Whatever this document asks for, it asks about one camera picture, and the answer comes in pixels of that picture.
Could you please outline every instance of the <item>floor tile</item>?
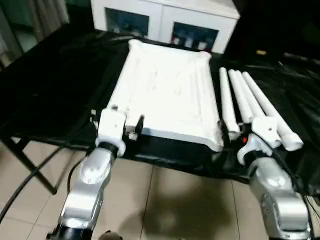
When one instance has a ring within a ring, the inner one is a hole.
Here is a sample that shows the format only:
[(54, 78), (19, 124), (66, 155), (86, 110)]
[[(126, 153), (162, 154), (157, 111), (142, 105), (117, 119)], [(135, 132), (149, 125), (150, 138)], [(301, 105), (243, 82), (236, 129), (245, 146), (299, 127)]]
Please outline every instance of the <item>floor tile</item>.
[(155, 167), (142, 240), (238, 240), (231, 181)]
[(249, 185), (232, 181), (241, 240), (269, 240), (259, 203)]
[[(99, 214), (94, 237), (107, 230), (119, 233), (123, 239), (139, 239), (142, 216), (146, 207), (152, 166), (125, 159), (117, 159), (112, 168), (111, 180), (104, 191), (104, 203)], [(58, 193), (51, 196), (41, 212), (37, 225), (57, 225), (66, 198), (66, 180)]]
[(48, 233), (52, 233), (50, 227), (34, 225), (27, 240), (45, 240)]
[(5, 218), (0, 224), (1, 240), (26, 240), (33, 224)]
[[(24, 153), (35, 165), (38, 165), (55, 148), (48, 144), (30, 142)], [(71, 155), (71, 151), (65, 150), (56, 155), (43, 169), (44, 175), (53, 184), (58, 181)], [(29, 174), (30, 171), (3, 146), (0, 153), (0, 208), (3, 208), (9, 197)], [(45, 187), (36, 178), (33, 178), (12, 204), (7, 217), (35, 223), (50, 195)]]

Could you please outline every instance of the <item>metal table leg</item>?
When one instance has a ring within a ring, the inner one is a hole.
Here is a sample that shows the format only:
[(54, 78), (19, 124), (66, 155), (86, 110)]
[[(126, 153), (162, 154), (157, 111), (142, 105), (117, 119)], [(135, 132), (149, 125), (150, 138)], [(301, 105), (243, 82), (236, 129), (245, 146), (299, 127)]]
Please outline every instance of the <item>metal table leg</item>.
[[(31, 172), (36, 168), (36, 166), (32, 163), (32, 161), (24, 154), (23, 149), (28, 144), (25, 140), (21, 140), (22, 142), (15, 143), (10, 137), (1, 137), (1, 141), (3, 144), (7, 146), (7, 148), (20, 160), (20, 162)], [(48, 179), (39, 171), (35, 174), (35, 176), (39, 179), (39, 181), (45, 186), (45, 188), (51, 193), (56, 194), (57, 188), (54, 187)]]

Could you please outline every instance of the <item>table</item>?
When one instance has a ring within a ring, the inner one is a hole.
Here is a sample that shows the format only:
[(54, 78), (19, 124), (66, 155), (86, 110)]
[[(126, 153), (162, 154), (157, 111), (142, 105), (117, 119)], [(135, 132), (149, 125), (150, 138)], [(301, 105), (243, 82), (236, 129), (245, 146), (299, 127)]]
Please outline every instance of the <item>table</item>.
[[(0, 139), (29, 170), (36, 167), (22, 152), (29, 141), (78, 150), (94, 145), (96, 131), (89, 122), (90, 111), (107, 105), (129, 52), (128, 38), (115, 40), (119, 36), (68, 24), (0, 72)], [(300, 63), (280, 64), (260, 58), (235, 61), (213, 53), (210, 68), (220, 117), (221, 66), (249, 72), (292, 130), (300, 135), (305, 143), (303, 149), (279, 151), (300, 177), (301, 186), (317, 196), (319, 70)], [(235, 111), (240, 122), (239, 110)], [(15, 144), (12, 137), (21, 140)], [(201, 144), (142, 135), (136, 143), (127, 142), (123, 157), (199, 176), (248, 183), (247, 170), (238, 163), (235, 149), (214, 153)], [(57, 192), (41, 173), (36, 177), (52, 194)]]

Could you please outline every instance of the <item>white tray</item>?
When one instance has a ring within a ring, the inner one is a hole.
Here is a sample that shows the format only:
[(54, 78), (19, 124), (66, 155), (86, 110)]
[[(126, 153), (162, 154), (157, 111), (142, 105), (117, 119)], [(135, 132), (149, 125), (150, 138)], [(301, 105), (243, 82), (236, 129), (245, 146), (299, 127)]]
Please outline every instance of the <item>white tray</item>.
[(207, 52), (129, 41), (129, 54), (107, 108), (127, 113), (126, 132), (144, 115), (142, 134), (222, 149)]

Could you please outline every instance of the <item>white cabinet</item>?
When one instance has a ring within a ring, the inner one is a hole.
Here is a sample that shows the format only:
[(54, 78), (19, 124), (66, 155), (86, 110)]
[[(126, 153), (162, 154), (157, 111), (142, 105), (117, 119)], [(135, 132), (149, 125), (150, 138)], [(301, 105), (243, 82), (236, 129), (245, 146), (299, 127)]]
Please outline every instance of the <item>white cabinet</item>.
[(139, 29), (142, 36), (159, 40), (162, 5), (144, 0), (91, 0), (94, 27), (104, 31), (126, 28), (135, 15), (137, 25), (128, 31)]
[(220, 54), (240, 17), (232, 0), (91, 0), (91, 5), (96, 29), (117, 32), (118, 22), (120, 32)]

